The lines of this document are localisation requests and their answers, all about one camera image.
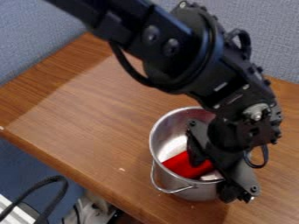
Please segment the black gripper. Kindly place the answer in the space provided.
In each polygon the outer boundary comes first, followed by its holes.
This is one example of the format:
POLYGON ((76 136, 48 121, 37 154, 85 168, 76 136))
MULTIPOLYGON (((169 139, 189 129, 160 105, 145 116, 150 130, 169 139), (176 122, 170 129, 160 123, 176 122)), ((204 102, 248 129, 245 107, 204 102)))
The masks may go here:
POLYGON ((208 123, 190 119, 186 123, 186 153, 189 164, 197 167, 209 160, 213 170, 224 178, 219 188, 219 199, 251 201, 260 194, 260 186, 253 173, 264 164, 249 160, 251 151, 261 149, 268 158, 269 144, 281 137, 281 109, 277 104, 259 103, 245 108, 240 118, 231 121, 213 117, 208 123))

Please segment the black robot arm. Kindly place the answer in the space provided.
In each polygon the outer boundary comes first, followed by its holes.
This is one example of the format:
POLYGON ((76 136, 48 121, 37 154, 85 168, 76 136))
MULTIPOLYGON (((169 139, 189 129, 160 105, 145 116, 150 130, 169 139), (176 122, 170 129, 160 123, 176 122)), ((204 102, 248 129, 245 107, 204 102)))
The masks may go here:
POLYGON ((225 31, 196 3, 165 11, 149 0, 46 0, 106 41, 118 64, 149 88, 188 95, 213 118, 185 123, 190 165, 211 162, 224 178, 219 198, 251 201, 260 193, 248 155, 281 136, 281 109, 251 61, 248 32, 225 31))

